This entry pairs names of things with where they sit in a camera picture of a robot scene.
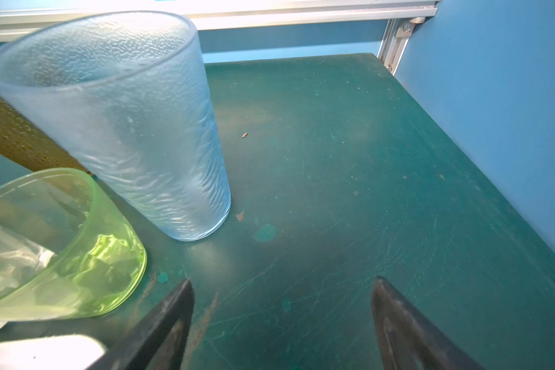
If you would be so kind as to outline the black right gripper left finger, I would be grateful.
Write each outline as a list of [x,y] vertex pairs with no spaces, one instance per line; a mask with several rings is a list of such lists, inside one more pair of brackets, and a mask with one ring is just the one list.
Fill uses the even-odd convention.
[[191,281],[182,280],[91,369],[179,369],[194,312]]

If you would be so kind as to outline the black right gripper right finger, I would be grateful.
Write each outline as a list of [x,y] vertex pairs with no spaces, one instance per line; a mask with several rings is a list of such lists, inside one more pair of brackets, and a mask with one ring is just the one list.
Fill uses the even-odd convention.
[[384,369],[481,369],[385,277],[377,277],[372,317]]

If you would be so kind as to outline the short green glass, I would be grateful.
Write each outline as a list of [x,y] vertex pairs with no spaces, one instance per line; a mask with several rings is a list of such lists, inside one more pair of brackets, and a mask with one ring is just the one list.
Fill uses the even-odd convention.
[[0,322],[104,315],[131,296],[146,262],[89,174],[56,168],[0,187]]

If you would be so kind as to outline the frosted blue tall tumbler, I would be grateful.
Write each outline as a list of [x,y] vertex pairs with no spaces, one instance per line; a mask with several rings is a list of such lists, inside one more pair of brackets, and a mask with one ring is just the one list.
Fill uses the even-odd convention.
[[0,97],[169,237],[197,241],[231,190],[197,28],[126,11],[0,46]]

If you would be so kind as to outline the dark brown textured tall cup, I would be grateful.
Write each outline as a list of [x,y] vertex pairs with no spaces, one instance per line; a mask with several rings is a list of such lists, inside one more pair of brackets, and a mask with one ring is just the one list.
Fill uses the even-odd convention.
[[0,98],[0,154],[31,170],[87,169]]

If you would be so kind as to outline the aluminium right frame post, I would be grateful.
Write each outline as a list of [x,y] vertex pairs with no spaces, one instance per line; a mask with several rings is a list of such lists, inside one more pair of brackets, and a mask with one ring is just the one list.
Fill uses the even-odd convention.
[[387,21],[377,58],[392,75],[396,75],[405,48],[416,26],[426,21],[426,17],[395,18]]

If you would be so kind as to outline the aluminium back frame rail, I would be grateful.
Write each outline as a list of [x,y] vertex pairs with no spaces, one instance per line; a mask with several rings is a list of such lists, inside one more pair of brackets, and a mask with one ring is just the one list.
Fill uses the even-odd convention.
[[436,15],[435,1],[0,1],[0,43],[71,19],[124,11],[171,12],[200,30],[413,19]]

